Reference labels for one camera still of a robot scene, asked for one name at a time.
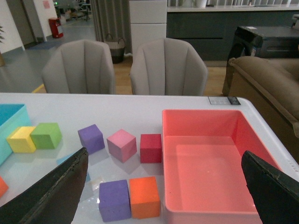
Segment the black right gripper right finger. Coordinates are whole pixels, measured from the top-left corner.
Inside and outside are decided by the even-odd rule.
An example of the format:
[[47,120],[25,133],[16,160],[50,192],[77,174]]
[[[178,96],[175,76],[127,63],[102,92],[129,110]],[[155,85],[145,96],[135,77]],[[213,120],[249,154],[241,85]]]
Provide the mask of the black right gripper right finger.
[[298,181],[251,151],[243,154],[241,167],[262,223],[299,222]]

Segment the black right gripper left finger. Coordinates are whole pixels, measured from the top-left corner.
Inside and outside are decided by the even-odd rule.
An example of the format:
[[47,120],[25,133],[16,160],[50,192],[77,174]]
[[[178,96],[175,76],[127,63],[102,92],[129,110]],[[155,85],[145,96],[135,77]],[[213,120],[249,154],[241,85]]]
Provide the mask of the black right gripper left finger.
[[2,224],[70,224],[85,186],[88,152],[71,157],[0,208]]

